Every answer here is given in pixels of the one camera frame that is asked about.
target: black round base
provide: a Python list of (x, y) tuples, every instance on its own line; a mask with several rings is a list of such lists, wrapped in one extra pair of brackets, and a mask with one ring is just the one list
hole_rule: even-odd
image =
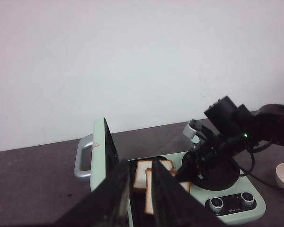
[(233, 186), (240, 176), (240, 169), (233, 158), (220, 162), (210, 170), (210, 178), (193, 182), (200, 188), (220, 191)]

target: table surface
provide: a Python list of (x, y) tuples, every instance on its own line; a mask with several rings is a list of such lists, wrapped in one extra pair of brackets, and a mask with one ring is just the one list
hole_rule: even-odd
[[(213, 129), (208, 120), (202, 123)], [(114, 133), (119, 159), (133, 159), (186, 151), (185, 122)], [(74, 176), (79, 140), (0, 152), (0, 226), (53, 223), (90, 193), (88, 181)], [(272, 145), (255, 154), (254, 175), (275, 184), (275, 168), (284, 162), (284, 147)], [(250, 156), (235, 157), (249, 168)], [(85, 167), (90, 166), (90, 154)], [(245, 227), (284, 226), (284, 192), (248, 177), (266, 202), (266, 212)]]

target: sandwich maker handle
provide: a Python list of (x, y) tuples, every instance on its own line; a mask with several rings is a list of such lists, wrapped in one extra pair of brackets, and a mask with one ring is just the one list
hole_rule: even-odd
[(81, 169), (82, 169), (84, 153), (87, 151), (88, 148), (92, 148), (92, 146), (93, 146), (92, 134), (83, 137), (82, 139), (80, 139), (78, 143), (74, 172), (75, 176), (79, 179), (82, 180), (90, 179), (90, 170), (82, 171)]

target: white wall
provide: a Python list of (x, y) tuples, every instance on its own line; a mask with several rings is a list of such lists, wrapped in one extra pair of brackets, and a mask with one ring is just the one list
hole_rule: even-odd
[(0, 0), (0, 151), (284, 104), (284, 0)]

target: sandwich maker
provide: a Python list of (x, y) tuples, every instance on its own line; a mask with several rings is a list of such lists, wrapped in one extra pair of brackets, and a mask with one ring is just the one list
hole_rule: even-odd
[[(118, 153), (105, 118), (94, 121), (93, 127), (94, 133), (82, 138), (78, 143), (74, 168), (76, 177), (90, 181), (91, 191), (96, 189), (106, 175), (119, 163)], [(194, 138), (192, 142), (196, 143), (198, 140), (196, 139)], [(91, 168), (82, 171), (83, 156), (89, 148), (92, 148)], [(127, 211), (130, 227), (155, 226), (153, 215), (144, 213), (145, 194), (133, 191), (137, 161), (154, 158), (172, 160), (173, 170), (177, 171), (182, 165), (182, 158), (185, 154), (186, 151), (128, 161), (130, 164), (130, 193)], [(221, 191), (207, 190), (191, 183), (190, 194), (227, 225), (240, 225), (257, 220), (264, 215), (266, 210), (262, 196), (246, 176), (239, 177), (233, 186)], [(221, 199), (223, 212), (216, 212), (215, 209), (219, 209), (221, 206), (220, 204), (216, 204), (216, 206), (212, 204), (213, 199)], [(241, 206), (240, 201), (247, 203), (248, 206)]]

